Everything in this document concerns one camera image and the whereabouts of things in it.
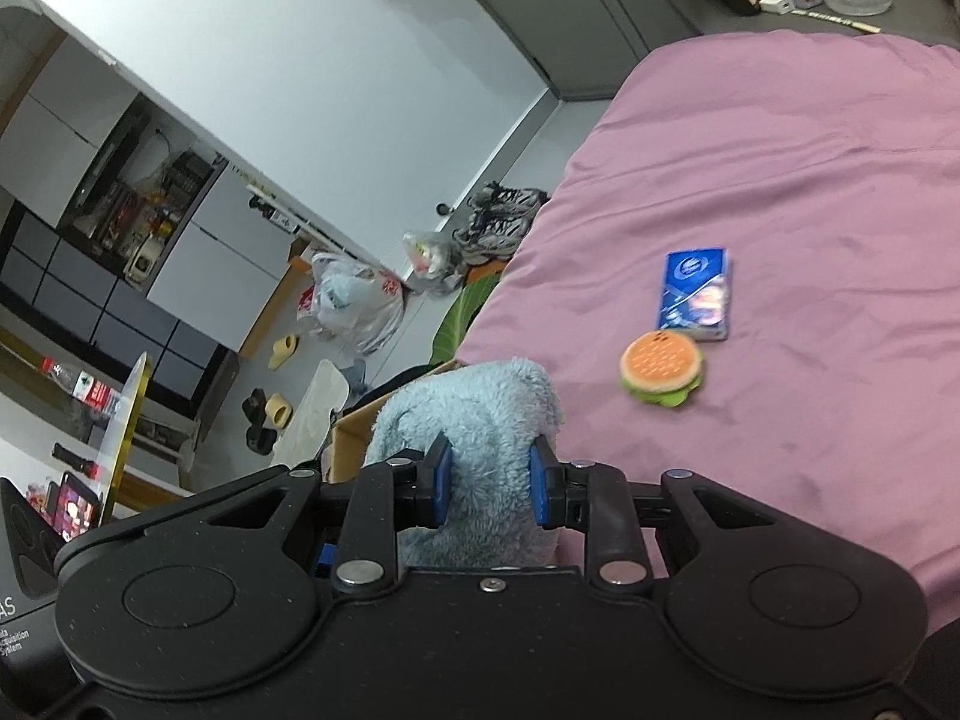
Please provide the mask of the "yellow slipper near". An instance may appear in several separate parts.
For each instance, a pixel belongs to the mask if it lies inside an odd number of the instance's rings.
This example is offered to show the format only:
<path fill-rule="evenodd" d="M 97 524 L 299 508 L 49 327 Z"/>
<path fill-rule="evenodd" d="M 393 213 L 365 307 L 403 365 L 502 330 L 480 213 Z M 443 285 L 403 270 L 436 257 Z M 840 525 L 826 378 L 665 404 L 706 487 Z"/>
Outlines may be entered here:
<path fill-rule="evenodd" d="M 283 431 L 293 417 L 293 406 L 283 395 L 273 394 L 265 402 L 265 414 L 275 429 Z"/>

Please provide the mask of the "pink bed sheet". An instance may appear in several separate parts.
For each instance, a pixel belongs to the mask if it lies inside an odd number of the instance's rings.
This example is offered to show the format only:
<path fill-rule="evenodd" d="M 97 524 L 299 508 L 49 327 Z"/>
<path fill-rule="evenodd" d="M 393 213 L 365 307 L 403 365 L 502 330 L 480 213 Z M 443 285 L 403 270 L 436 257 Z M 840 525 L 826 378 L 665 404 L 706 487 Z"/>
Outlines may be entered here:
<path fill-rule="evenodd" d="M 720 247 L 729 335 L 675 410 L 620 383 L 665 259 Z M 648 55 L 457 353 L 534 359 L 558 452 L 688 468 L 889 556 L 958 614 L 958 54 L 721 34 Z"/>

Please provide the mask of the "white round table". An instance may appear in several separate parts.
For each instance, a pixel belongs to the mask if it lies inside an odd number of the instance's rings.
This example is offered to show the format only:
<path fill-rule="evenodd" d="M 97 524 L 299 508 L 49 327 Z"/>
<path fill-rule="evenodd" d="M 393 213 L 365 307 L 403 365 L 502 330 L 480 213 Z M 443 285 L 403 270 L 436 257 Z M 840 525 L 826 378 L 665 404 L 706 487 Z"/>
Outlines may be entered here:
<path fill-rule="evenodd" d="M 98 502 L 98 525 L 163 504 L 169 499 L 167 489 L 128 466 L 148 379 L 149 359 L 141 355 L 122 388 L 117 415 L 107 422 L 98 450 L 78 444 L 2 395 L 2 475 L 23 491 L 29 491 L 31 484 L 47 488 L 49 481 L 62 486 L 65 475 L 73 476 Z"/>

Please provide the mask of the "grey sneaker pair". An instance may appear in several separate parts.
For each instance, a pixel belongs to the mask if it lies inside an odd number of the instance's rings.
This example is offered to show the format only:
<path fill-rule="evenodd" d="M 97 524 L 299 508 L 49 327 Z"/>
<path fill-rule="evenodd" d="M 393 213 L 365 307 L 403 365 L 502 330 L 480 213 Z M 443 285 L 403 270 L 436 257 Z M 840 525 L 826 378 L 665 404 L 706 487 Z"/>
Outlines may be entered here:
<path fill-rule="evenodd" d="M 529 234 L 540 208 L 550 200 L 541 188 L 483 185 L 467 200 L 469 221 L 452 231 L 452 242 L 468 266 L 507 262 Z"/>

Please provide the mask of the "black slipper pair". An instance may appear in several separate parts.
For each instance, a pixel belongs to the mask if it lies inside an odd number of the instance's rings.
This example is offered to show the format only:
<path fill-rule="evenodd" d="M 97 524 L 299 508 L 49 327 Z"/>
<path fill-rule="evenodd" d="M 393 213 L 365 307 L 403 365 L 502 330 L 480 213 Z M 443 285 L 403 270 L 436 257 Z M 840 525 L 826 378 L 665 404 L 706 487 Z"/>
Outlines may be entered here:
<path fill-rule="evenodd" d="M 241 403 L 241 410 L 249 426 L 245 429 L 245 445 L 254 454 L 270 455 L 277 442 L 278 433 L 267 424 L 267 397 L 262 388 L 254 388 L 251 395 Z"/>

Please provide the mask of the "white towel on floor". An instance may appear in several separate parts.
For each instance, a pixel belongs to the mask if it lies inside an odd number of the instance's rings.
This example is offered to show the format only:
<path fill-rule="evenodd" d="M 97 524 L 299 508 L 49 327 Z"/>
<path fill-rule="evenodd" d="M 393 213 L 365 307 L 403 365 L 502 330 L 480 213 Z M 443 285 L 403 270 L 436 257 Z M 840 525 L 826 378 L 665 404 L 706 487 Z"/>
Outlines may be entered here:
<path fill-rule="evenodd" d="M 350 385 L 340 369 L 328 359 L 320 361 L 306 394 L 293 408 L 291 421 L 275 444 L 272 465 L 293 468 L 314 460 L 349 396 Z"/>

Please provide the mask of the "large white plastic bag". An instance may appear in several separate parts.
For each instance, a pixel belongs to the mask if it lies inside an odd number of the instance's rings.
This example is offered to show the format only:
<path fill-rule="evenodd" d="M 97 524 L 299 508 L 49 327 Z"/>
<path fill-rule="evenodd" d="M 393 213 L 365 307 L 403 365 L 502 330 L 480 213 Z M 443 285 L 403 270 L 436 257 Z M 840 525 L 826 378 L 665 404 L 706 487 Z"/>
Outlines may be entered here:
<path fill-rule="evenodd" d="M 317 252 L 313 284 L 302 291 L 296 321 L 302 330 L 338 338 L 359 355 L 381 349 L 405 314 L 404 285 L 394 275 L 347 255 Z"/>

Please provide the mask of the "green cartoon floor mat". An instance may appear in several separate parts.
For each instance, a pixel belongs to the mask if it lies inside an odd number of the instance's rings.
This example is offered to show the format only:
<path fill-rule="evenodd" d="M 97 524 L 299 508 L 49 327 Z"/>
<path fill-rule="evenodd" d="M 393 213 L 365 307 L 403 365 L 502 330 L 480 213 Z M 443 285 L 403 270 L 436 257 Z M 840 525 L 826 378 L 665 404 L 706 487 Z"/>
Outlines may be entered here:
<path fill-rule="evenodd" d="M 459 296 L 449 307 L 441 325 L 434 333 L 431 364 L 446 364 L 457 355 L 457 349 L 466 338 L 472 322 L 500 282 L 500 273 L 478 278 L 460 289 Z"/>

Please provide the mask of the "burger plush toy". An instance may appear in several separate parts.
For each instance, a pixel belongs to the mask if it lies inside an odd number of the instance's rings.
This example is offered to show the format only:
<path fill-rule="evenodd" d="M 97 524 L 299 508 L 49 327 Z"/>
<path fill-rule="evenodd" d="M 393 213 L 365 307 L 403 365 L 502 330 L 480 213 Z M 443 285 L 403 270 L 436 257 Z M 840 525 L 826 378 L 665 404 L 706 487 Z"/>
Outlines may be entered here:
<path fill-rule="evenodd" d="M 623 351 L 619 372 L 632 397 L 679 408 L 703 382 L 704 360 L 691 338 L 674 330 L 656 330 L 636 338 Z"/>

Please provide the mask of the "small clear trash bag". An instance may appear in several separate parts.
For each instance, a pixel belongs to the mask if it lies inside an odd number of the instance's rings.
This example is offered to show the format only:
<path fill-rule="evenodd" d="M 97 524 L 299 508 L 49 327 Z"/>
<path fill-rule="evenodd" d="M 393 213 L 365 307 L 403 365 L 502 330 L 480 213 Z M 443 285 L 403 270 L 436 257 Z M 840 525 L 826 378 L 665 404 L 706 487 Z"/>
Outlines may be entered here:
<path fill-rule="evenodd" d="M 402 245 L 412 267 L 412 286 L 418 293 L 449 294 L 466 274 L 457 245 L 441 232 L 407 231 Z"/>

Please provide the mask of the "yellow slipper far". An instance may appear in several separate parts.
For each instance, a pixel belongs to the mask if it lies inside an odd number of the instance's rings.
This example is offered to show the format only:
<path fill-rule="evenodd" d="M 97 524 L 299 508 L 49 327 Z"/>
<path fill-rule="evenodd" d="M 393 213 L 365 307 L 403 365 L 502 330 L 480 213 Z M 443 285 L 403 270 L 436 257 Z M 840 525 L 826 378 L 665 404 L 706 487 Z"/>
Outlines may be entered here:
<path fill-rule="evenodd" d="M 280 369 L 286 361 L 289 361 L 299 348 L 299 337 L 296 333 L 286 333 L 272 344 L 272 353 L 268 358 L 267 367 L 270 371 Z"/>

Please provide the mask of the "light blue fluffy towel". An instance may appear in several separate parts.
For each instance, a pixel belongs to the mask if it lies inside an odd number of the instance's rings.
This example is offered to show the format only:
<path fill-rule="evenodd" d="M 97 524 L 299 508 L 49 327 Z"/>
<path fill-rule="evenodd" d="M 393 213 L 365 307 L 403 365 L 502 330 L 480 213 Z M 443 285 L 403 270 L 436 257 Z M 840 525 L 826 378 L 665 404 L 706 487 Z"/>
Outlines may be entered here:
<path fill-rule="evenodd" d="M 451 502 L 436 530 L 400 532 L 405 567 L 491 569 L 545 566 L 558 533 L 535 522 L 529 449 L 555 444 L 560 402 L 547 371 L 530 359 L 482 362 L 425 376 L 382 406 L 364 463 L 402 450 L 425 452 L 443 436 L 452 449 Z"/>

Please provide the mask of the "water bottle red label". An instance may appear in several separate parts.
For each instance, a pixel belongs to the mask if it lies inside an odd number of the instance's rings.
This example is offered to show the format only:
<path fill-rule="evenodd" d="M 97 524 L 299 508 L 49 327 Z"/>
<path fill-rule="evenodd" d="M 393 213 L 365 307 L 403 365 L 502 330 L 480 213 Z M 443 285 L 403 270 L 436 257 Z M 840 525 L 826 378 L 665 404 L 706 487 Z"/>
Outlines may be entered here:
<path fill-rule="evenodd" d="M 41 361 L 41 372 L 78 403 L 98 411 L 106 418 L 116 416 L 117 408 L 121 405 L 121 394 L 104 380 L 81 367 L 68 366 L 53 358 Z"/>

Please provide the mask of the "blue tissue pack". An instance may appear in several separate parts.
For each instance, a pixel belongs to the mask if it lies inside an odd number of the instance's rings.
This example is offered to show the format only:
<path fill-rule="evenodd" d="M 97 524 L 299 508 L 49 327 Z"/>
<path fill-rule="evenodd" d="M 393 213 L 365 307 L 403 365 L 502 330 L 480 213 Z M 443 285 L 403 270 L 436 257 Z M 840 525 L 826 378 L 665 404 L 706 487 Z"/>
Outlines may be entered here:
<path fill-rule="evenodd" d="M 722 247 L 674 250 L 665 255 L 658 307 L 659 330 L 695 341 L 729 337 L 731 268 Z"/>

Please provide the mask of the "grey door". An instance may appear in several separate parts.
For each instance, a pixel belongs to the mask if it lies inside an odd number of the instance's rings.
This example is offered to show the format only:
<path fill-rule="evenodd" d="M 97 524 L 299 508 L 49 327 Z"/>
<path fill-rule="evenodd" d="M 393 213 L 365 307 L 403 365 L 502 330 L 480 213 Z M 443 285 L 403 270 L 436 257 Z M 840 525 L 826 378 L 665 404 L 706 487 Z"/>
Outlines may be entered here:
<path fill-rule="evenodd" d="M 698 36 L 709 0 L 478 0 L 556 98 L 612 98 L 658 47 Z"/>

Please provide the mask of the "white kitchen cabinet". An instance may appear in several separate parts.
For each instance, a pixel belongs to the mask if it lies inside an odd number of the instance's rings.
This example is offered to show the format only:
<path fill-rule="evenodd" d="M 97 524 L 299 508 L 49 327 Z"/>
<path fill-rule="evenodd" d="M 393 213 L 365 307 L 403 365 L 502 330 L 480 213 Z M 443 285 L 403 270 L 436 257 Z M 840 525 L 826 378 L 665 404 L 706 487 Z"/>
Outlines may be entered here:
<path fill-rule="evenodd" d="M 268 221 L 265 199 L 226 166 L 179 229 L 149 302 L 231 351 L 239 351 L 288 270 L 295 231 Z"/>

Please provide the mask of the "yellow slipper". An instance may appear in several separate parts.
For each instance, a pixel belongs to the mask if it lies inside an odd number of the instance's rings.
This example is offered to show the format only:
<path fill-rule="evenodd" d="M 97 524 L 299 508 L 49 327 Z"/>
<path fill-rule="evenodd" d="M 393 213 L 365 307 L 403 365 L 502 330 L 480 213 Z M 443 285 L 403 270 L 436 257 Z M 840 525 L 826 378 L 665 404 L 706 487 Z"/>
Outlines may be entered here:
<path fill-rule="evenodd" d="M 283 395 L 273 394 L 265 402 L 265 414 L 275 429 L 283 431 L 293 417 L 293 406 Z"/>
<path fill-rule="evenodd" d="M 272 344 L 272 353 L 268 358 L 267 367 L 270 371 L 280 369 L 286 361 L 289 361 L 299 348 L 299 337 L 296 333 L 286 333 Z"/>

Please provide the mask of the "cardboard box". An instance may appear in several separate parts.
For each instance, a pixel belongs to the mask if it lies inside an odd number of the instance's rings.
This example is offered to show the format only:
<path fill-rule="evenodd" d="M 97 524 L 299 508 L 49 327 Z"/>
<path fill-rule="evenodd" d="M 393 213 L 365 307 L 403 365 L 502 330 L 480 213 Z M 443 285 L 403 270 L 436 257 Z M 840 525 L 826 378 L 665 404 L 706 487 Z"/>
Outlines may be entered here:
<path fill-rule="evenodd" d="M 356 476 L 366 457 L 377 415 L 395 392 L 418 379 L 454 371 L 457 367 L 457 361 L 410 367 L 378 385 L 369 395 L 363 395 L 358 405 L 338 415 L 332 421 L 329 442 L 320 456 L 325 481 L 343 483 Z"/>

